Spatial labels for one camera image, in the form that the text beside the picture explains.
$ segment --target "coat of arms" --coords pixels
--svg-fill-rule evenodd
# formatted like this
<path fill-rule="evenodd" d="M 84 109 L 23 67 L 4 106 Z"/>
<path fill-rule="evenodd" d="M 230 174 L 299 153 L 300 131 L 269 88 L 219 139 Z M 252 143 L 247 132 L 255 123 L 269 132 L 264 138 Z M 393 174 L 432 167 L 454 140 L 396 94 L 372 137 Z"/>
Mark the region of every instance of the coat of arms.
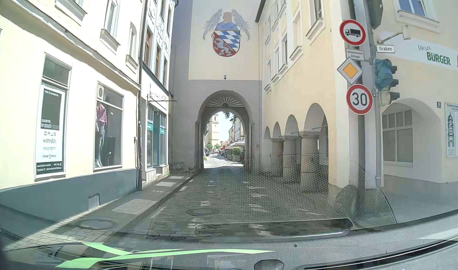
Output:
<path fill-rule="evenodd" d="M 234 56 L 240 49 L 241 31 L 247 34 L 247 40 L 250 39 L 249 25 L 240 14 L 233 9 L 232 12 L 224 12 L 219 9 L 211 19 L 205 24 L 204 40 L 206 35 L 212 31 L 214 51 L 223 57 Z"/>

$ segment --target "street sign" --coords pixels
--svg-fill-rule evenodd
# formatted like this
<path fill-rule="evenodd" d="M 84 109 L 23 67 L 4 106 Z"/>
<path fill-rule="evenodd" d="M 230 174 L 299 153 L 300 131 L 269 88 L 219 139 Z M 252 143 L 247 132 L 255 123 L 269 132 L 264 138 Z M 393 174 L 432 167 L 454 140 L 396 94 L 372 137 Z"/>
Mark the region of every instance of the street sign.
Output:
<path fill-rule="evenodd" d="M 357 50 L 357 49 L 346 49 L 346 57 L 347 58 L 352 58 L 354 60 L 358 61 L 364 61 L 364 51 L 363 50 Z"/>
<path fill-rule="evenodd" d="M 377 52 L 395 53 L 395 46 L 394 45 L 377 45 Z"/>
<path fill-rule="evenodd" d="M 362 84 L 351 86 L 347 91 L 346 99 L 349 108 L 359 115 L 367 114 L 374 104 L 372 94 Z"/>
<path fill-rule="evenodd" d="M 366 41 L 366 30 L 356 20 L 346 20 L 341 23 L 339 33 L 342 39 L 352 46 L 360 46 Z"/>
<path fill-rule="evenodd" d="M 359 65 L 354 62 L 351 58 L 347 58 L 346 61 L 337 69 L 340 74 L 350 83 L 354 84 L 357 79 L 364 73 Z"/>

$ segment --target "mannequin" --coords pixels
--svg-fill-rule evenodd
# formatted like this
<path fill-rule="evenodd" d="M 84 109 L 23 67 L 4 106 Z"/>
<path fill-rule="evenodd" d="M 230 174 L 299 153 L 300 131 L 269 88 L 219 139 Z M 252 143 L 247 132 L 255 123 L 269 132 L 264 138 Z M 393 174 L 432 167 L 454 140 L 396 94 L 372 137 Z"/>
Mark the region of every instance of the mannequin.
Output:
<path fill-rule="evenodd" d="M 104 146 L 105 127 L 107 122 L 106 108 L 98 102 L 95 114 L 95 160 L 96 168 L 103 167 L 101 163 L 101 152 Z"/>

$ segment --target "stone column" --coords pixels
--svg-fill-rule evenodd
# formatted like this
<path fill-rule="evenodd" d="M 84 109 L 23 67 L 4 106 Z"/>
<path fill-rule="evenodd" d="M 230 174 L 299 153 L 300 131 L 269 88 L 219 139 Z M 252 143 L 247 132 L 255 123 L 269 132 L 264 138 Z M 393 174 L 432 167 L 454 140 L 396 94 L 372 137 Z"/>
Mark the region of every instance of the stone column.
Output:
<path fill-rule="evenodd" d="M 299 176 L 297 175 L 297 150 L 296 140 L 297 136 L 284 136 L 284 182 L 298 182 Z"/>
<path fill-rule="evenodd" d="M 282 176 L 282 153 L 284 149 L 283 140 L 280 138 L 273 138 L 272 141 L 272 154 L 271 154 L 271 171 L 272 175 L 276 177 Z"/>
<path fill-rule="evenodd" d="M 317 165 L 319 153 L 317 136 L 304 135 L 301 142 L 300 189 L 317 192 Z"/>

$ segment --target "manhole cover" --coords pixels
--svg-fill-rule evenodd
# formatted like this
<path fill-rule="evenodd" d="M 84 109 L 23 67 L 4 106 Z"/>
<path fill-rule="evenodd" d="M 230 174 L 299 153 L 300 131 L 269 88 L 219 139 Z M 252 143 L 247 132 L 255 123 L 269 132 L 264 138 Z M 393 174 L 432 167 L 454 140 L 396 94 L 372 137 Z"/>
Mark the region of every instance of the manhole cover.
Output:
<path fill-rule="evenodd" d="M 192 216 L 207 216 L 217 214 L 219 213 L 219 210 L 210 207 L 202 207 L 196 209 L 188 209 L 187 213 Z"/>
<path fill-rule="evenodd" d="M 76 222 L 76 226 L 88 230 L 107 230 L 114 227 L 116 224 L 105 219 L 85 219 Z"/>

